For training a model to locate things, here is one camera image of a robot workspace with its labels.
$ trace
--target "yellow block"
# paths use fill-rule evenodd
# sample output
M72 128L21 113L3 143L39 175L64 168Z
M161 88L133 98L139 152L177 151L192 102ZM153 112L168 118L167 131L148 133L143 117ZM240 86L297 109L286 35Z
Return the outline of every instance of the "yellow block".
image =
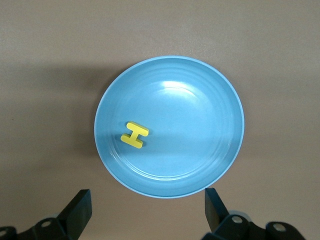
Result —
M126 124L126 127L132 131L132 134L131 135L126 133L122 134L120 138L121 141L137 149L142 148L143 142L138 139L138 136L139 135L142 135L144 137L148 136L149 130L146 127L141 126L133 121L129 121Z

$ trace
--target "beige table surface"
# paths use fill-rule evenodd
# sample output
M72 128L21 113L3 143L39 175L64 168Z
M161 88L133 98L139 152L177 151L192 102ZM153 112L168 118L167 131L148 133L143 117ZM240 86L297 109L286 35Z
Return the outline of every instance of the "beige table surface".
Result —
M133 64L184 55L237 90L245 137L213 185L257 225L320 239L320 1L0 1L0 226L24 231L91 189L81 240L199 240L204 192L139 195L103 166L99 100Z

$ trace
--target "toy piece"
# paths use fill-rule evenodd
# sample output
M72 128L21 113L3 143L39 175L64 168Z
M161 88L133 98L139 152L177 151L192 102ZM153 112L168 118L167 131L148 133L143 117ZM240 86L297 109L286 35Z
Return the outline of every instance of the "toy piece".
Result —
M129 134L124 133L121 136L121 141L126 144L129 144L137 149L142 148L143 142L138 139L138 136L139 135L142 135L144 137L148 136L149 130L146 127L141 126L133 121L129 121L126 124L126 127L132 131L132 134L129 135Z

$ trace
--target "blue plate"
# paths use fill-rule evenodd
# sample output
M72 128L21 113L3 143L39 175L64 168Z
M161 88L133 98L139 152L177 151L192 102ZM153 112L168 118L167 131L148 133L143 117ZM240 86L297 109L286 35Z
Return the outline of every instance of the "blue plate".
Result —
M142 148L123 141L135 122L149 130ZM212 66L185 56L139 62L118 76L98 106L94 137L108 171L127 188L179 198L217 181L234 162L244 112L230 82Z

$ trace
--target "blue bowl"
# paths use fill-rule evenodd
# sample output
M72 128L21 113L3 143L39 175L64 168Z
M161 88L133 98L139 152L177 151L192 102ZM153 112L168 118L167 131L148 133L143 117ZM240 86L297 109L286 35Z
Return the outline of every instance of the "blue bowl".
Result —
M121 141L134 122L148 129L141 148ZM104 166L127 188L179 198L217 181L244 137L244 111L215 68L185 56L144 60L120 74L98 106L94 137Z

